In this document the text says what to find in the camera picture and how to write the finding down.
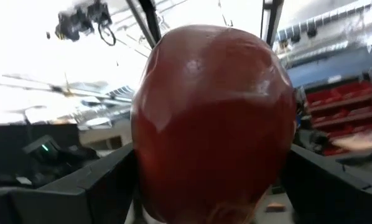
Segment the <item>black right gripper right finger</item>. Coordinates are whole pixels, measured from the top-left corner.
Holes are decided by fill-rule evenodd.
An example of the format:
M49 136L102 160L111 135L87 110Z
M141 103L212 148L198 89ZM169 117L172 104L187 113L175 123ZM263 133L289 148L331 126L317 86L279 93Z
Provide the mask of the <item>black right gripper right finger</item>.
M281 183L302 223L372 223L372 162L343 163L356 157L291 147Z

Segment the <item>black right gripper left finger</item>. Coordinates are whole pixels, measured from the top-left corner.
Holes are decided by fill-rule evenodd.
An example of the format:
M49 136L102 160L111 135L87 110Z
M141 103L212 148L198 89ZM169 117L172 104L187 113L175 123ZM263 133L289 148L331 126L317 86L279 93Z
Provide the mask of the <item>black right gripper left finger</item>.
M0 187L0 224L123 224L136 183L127 144L39 189Z

